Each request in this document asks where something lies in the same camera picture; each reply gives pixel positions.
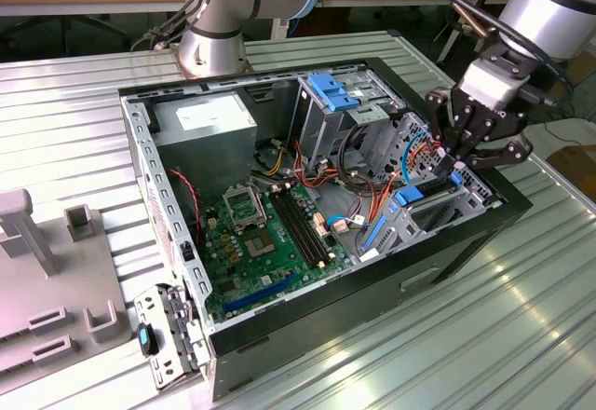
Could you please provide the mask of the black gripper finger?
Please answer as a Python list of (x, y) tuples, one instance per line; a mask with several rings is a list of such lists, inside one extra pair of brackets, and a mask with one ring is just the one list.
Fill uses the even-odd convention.
[[(523, 127), (503, 123), (475, 123), (461, 129), (457, 160), (474, 169), (521, 163), (533, 151), (522, 135)], [(481, 148), (481, 144), (505, 139), (502, 146)]]
[(468, 129), (477, 107), (460, 88), (431, 90), (425, 97), (425, 106), (429, 132), (440, 144), (440, 161), (433, 173), (446, 177), (465, 165), (478, 142)]

